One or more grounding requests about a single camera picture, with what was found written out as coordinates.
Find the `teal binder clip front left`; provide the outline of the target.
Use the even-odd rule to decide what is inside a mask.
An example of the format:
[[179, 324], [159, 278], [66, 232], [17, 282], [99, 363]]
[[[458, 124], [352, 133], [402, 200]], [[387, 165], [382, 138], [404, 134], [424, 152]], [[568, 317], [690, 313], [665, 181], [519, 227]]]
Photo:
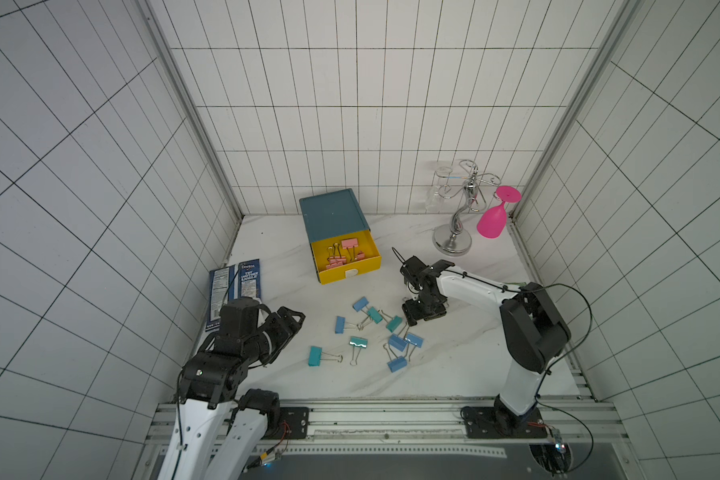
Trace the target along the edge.
[[319, 367], [322, 363], [329, 361], [341, 363], [343, 361], [343, 356], [340, 354], [326, 353], [318, 346], [310, 347], [307, 359], [307, 365], [309, 367]]

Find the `teal drawer cabinet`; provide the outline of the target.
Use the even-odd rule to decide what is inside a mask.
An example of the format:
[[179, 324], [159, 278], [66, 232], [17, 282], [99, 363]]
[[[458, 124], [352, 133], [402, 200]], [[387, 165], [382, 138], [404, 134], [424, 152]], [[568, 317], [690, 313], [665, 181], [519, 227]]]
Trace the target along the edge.
[[310, 243], [370, 229], [351, 189], [302, 198], [299, 206]]

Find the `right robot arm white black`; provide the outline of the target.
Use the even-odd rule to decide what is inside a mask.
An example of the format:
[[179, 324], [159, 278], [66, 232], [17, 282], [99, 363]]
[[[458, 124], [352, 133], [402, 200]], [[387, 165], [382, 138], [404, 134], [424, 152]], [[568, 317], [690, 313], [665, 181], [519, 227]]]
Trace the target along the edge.
[[537, 395], [547, 371], [571, 339], [546, 288], [533, 282], [511, 287], [470, 274], [447, 260], [427, 265], [416, 256], [402, 262], [400, 273], [414, 294], [402, 304], [411, 327], [444, 317], [452, 299], [499, 315], [512, 362], [488, 418], [500, 436], [514, 437], [523, 431], [538, 412]]

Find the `blue binder clip middle right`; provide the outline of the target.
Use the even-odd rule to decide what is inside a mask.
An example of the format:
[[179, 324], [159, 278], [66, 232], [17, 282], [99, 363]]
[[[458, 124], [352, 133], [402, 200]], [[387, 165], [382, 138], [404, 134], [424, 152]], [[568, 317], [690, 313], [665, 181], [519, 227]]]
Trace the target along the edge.
[[419, 337], [418, 335], [415, 335], [410, 332], [405, 334], [404, 340], [407, 344], [406, 349], [404, 351], [405, 358], [408, 361], [410, 361], [414, 351], [422, 348], [424, 340], [421, 337]]

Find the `silver glass rack stand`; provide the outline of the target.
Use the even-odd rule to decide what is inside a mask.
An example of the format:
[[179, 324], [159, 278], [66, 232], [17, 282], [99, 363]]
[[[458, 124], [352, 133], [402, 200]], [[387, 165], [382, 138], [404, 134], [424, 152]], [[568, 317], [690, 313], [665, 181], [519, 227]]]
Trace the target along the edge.
[[464, 226], [464, 217], [484, 212], [489, 204], [483, 188], [497, 188], [501, 178], [493, 173], [482, 172], [474, 160], [461, 159], [453, 170], [449, 181], [450, 196], [446, 201], [455, 201], [456, 209], [448, 222], [434, 229], [432, 241], [436, 249], [451, 257], [460, 257], [472, 247], [471, 234]]

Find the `teal shiny binder clip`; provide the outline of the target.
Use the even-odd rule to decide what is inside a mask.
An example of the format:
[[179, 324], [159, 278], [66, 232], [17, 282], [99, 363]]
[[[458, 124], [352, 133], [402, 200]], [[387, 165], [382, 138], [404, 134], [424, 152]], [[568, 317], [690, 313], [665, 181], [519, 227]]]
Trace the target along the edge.
[[356, 366], [361, 353], [368, 348], [369, 343], [365, 338], [351, 336], [349, 339], [349, 345], [351, 347], [350, 365]]

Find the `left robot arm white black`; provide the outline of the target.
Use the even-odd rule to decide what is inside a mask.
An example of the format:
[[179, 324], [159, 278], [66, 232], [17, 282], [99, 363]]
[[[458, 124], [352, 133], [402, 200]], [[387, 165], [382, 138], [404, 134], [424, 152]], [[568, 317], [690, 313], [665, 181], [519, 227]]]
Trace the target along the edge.
[[288, 438], [277, 393], [238, 388], [254, 367], [273, 363], [306, 316], [271, 310], [255, 298], [221, 306], [220, 323], [177, 377], [175, 422], [161, 479], [236, 479], [269, 463], [275, 448], [254, 452], [265, 438]]

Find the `blue binder clip left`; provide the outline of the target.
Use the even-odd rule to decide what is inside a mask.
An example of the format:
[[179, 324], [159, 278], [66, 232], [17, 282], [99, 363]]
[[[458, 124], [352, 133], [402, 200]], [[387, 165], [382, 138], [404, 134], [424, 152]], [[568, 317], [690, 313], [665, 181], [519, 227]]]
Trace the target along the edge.
[[348, 331], [362, 331], [364, 326], [357, 323], [348, 322], [345, 317], [337, 316], [334, 326], [334, 333], [337, 335], [344, 334]]

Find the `blue binder clip upper middle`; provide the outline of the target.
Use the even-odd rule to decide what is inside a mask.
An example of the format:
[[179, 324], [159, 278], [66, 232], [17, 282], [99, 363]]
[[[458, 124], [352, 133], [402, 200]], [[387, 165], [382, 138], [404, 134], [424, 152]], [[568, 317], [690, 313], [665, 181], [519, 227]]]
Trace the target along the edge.
[[366, 297], [361, 297], [358, 301], [356, 301], [356, 302], [352, 305], [352, 308], [353, 308], [356, 312], [360, 312], [360, 311], [363, 311], [363, 310], [367, 307], [367, 305], [368, 305], [368, 300], [367, 300], [367, 298], [366, 298]]

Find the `yellow top drawer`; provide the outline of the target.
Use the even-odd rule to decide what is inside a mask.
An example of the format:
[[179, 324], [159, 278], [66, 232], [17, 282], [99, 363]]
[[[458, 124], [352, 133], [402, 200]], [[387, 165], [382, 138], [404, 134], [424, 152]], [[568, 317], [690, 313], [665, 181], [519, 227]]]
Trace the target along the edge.
[[370, 273], [382, 265], [370, 230], [312, 242], [310, 247], [322, 285]]

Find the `blue binder clip bottom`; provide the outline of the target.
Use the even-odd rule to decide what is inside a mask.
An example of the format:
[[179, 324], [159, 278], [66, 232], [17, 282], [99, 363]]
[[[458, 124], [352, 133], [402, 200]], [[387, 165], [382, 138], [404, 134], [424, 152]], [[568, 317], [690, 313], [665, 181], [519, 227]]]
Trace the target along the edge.
[[388, 355], [387, 367], [392, 373], [400, 371], [408, 365], [407, 359], [394, 354], [388, 343], [385, 343], [383, 348]]

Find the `magenta plastic wine glass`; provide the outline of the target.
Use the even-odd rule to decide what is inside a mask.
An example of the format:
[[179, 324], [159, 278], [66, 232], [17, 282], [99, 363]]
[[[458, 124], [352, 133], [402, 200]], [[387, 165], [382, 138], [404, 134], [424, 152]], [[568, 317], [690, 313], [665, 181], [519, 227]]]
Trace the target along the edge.
[[508, 222], [506, 206], [517, 204], [522, 200], [521, 192], [511, 186], [499, 186], [496, 189], [496, 196], [500, 204], [488, 209], [477, 224], [477, 232], [488, 239], [496, 239], [504, 231]]

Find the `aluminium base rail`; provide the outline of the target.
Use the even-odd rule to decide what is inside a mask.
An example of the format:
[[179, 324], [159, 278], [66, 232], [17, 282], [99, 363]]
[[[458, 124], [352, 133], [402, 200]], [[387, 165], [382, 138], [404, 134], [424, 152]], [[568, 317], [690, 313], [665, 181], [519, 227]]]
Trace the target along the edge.
[[570, 446], [572, 463], [588, 467], [614, 455], [634, 461], [613, 405], [578, 397], [543, 402], [513, 433], [495, 429], [491, 398], [251, 401], [209, 409], [205, 403], [161, 404], [153, 416], [137, 473], [163, 459], [196, 460], [205, 452], [278, 455], [449, 455], [531, 459], [532, 447]]

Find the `clear glass on rack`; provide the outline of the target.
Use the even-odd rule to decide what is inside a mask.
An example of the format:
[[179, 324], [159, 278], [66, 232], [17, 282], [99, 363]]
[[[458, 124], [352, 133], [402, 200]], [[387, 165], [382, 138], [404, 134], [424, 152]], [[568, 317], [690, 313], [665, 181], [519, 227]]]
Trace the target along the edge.
[[428, 190], [425, 211], [427, 213], [438, 213], [445, 200], [450, 196], [449, 181], [453, 170], [450, 166], [437, 167], [434, 172], [433, 184]]

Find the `teal binder clip upright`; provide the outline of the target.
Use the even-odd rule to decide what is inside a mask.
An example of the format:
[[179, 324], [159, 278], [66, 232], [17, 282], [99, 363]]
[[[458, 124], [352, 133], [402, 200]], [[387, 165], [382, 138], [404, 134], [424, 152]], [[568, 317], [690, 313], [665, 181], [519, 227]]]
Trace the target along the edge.
[[403, 325], [403, 318], [398, 315], [387, 314], [384, 311], [380, 311], [380, 315], [385, 322], [386, 329], [391, 333], [395, 333]]

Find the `blue binder clip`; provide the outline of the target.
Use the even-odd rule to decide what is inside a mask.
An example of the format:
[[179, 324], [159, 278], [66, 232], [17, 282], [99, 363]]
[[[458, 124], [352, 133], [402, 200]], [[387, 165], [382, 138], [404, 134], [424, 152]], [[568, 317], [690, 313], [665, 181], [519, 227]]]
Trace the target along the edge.
[[345, 317], [337, 316], [334, 326], [334, 333], [337, 335], [344, 334], [348, 331], [362, 331], [364, 326], [357, 323], [348, 322]]
[[366, 297], [361, 297], [358, 301], [356, 301], [356, 302], [352, 305], [352, 308], [353, 308], [356, 312], [360, 312], [360, 311], [363, 311], [363, 310], [367, 307], [367, 305], [368, 305], [368, 300], [367, 300], [367, 298], [366, 298]]
[[414, 351], [422, 348], [424, 340], [421, 337], [419, 337], [418, 335], [415, 335], [410, 332], [405, 334], [404, 340], [407, 344], [406, 349], [404, 351], [405, 358], [408, 361], [410, 361]]
[[387, 367], [392, 373], [400, 371], [408, 365], [407, 359], [394, 354], [388, 343], [385, 343], [383, 348], [388, 355]]

